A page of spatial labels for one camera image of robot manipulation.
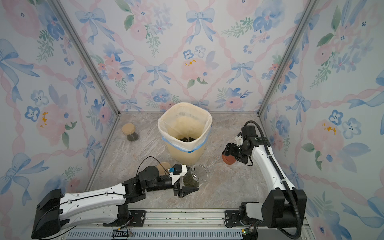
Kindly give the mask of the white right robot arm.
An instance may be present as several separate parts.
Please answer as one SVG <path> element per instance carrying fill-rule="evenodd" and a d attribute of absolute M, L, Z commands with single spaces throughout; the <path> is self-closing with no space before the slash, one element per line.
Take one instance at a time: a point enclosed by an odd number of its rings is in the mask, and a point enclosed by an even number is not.
<path fill-rule="evenodd" d="M 261 222 L 268 228 L 299 230 L 304 221 L 307 195 L 291 183 L 278 164 L 268 139 L 261 127 L 248 121 L 237 135 L 235 143 L 228 143 L 222 153 L 223 161 L 232 165 L 240 162 L 248 167 L 256 163 L 266 181 L 269 194 L 263 203 L 243 202 L 238 219 L 245 225 Z"/>

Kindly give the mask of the glass jar with tea leaves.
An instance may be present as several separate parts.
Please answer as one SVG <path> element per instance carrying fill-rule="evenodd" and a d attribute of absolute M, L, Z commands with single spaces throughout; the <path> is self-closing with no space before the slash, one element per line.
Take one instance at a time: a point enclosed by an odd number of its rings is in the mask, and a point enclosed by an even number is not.
<path fill-rule="evenodd" d="M 185 187 L 199 188 L 209 178 L 209 170 L 206 166 L 195 164 L 191 166 L 187 174 L 183 177 Z"/>

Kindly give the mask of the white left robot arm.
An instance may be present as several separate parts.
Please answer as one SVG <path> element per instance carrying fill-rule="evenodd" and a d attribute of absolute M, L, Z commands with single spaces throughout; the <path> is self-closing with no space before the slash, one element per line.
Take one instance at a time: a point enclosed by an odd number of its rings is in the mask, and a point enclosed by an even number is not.
<path fill-rule="evenodd" d="M 121 184 L 90 192 L 52 190 L 37 205 L 31 238 L 50 240 L 65 228 L 94 223 L 123 226 L 132 219 L 128 205 L 146 199 L 148 192 L 171 189 L 174 196 L 183 198 L 199 190 L 181 186 L 189 167 L 176 164 L 169 170 L 161 176 L 157 167 L 149 166 Z"/>

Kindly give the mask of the red jar lid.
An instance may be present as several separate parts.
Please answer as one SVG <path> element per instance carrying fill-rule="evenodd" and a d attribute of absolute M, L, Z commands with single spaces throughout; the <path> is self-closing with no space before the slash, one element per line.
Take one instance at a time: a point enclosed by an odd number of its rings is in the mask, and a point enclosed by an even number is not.
<path fill-rule="evenodd" d="M 234 156 L 226 156 L 224 154 L 222 154 L 222 159 L 227 165 L 233 165 L 237 161 Z"/>

